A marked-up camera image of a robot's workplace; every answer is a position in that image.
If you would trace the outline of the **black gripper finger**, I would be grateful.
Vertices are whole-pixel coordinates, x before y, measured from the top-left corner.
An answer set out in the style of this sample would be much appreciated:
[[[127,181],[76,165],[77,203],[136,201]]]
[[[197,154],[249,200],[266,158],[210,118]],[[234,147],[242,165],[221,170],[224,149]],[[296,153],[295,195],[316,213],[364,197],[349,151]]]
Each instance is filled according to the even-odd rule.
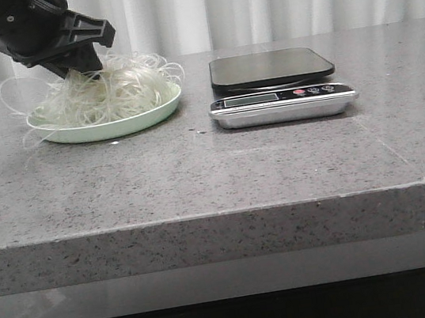
[[[103,69],[102,61],[92,44],[73,48],[73,50],[43,61],[40,65],[62,79],[65,79],[71,71],[97,79],[99,78],[97,73]]]

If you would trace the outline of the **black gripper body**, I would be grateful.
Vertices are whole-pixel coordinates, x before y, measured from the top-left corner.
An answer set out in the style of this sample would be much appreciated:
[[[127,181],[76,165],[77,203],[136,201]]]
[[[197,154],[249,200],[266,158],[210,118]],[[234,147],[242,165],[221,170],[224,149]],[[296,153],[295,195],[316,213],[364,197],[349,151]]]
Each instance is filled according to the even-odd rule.
[[[113,45],[105,19],[68,9],[67,0],[0,0],[0,52],[24,66],[96,59],[93,45]]]

